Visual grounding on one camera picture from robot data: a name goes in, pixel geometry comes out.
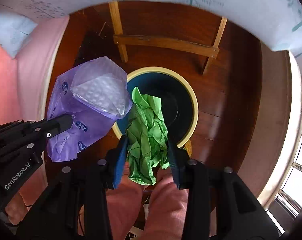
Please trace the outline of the person's left hand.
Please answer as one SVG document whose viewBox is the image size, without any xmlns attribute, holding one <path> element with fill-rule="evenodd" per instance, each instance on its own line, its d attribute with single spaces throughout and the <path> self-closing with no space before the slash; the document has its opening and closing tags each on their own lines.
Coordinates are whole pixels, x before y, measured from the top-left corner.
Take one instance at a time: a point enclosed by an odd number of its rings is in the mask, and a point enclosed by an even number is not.
<svg viewBox="0 0 302 240">
<path fill-rule="evenodd" d="M 18 225 L 26 216 L 28 209 L 19 192 L 17 192 L 11 201 L 5 207 L 9 221 L 13 225 Z"/>
</svg>

